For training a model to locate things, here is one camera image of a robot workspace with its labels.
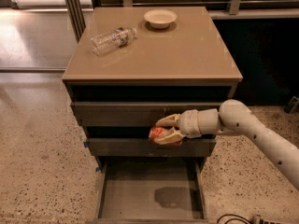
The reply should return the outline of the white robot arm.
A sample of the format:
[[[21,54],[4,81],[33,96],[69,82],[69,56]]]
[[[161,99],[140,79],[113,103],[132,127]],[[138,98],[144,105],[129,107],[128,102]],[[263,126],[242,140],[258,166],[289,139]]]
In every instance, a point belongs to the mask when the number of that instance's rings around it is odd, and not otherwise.
[[[299,148],[268,129],[237,100],[227,100],[219,109],[187,110],[159,119],[149,132],[149,140],[158,145],[179,145],[184,138],[204,134],[246,136],[299,189]]]

